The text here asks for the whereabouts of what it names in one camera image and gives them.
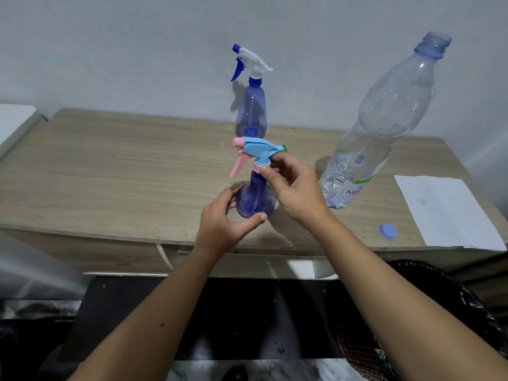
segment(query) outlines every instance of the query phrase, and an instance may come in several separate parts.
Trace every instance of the person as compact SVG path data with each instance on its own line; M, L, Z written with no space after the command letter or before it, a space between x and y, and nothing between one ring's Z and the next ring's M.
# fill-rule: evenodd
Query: person
M287 213L312 233L404 381L508 380L508 361L370 251L328 209L314 169L288 153L261 174ZM72 381L165 380L187 322L222 255L266 214L228 220L243 183L201 214L194 249L90 354Z

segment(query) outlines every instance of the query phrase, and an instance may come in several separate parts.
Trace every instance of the black mat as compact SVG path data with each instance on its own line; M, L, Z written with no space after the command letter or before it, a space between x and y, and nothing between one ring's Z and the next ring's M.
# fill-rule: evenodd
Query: black mat
M83 361L163 280L92 279L61 361ZM343 358L334 316L348 297L340 281L209 278L176 360Z

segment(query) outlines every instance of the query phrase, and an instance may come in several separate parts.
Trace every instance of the spray bottle with pink trigger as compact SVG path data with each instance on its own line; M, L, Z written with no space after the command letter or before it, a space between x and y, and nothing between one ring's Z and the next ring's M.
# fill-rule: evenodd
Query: spray bottle with pink trigger
M268 140L246 136L234 138L233 146L239 150L238 159L229 175L230 178L233 178L242 169L247 160L255 158L251 181L236 194L238 213L244 218L250 218L258 212L264 212L270 216L275 209L275 194L259 172L261 167L270 165L270 156L280 151L287 152L285 146L275 146Z

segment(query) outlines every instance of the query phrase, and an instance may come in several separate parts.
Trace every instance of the spray bottle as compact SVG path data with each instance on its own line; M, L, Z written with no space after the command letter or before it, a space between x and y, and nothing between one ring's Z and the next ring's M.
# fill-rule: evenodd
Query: spray bottle
M233 146L238 148L238 159L229 175L230 178L242 169L247 160L255 158L251 181L236 194L238 213L244 218L250 218L258 212L270 216L275 208L275 194L259 172L261 167L270 166L270 156L279 151L287 152L285 146L275 146L268 140L250 137L234 138Z
M238 108L236 135L263 138L266 133L266 101L265 92L261 88L261 72L273 71L273 68L247 48L234 44L233 52L238 53L238 63L231 81L236 80L245 68L251 70L249 86L245 88L242 103Z

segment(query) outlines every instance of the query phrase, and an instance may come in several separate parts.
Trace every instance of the spray nozzle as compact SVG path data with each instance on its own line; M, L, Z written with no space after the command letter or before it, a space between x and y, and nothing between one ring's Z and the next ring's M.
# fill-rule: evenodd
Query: spray nozzle
M275 146L268 140L259 138L233 138L233 146L238 148L238 159L229 175L234 178L250 158L254 159L254 171L259 172L261 167L270 166L270 156L279 151L285 151L285 146Z
M236 80L245 68L251 70L251 78L253 79L260 79L261 72L267 70L273 71L273 68L270 68L261 57L257 56L257 54L245 47L234 44L233 52L238 53L238 57L236 58L237 64L235 74L233 75L231 81Z

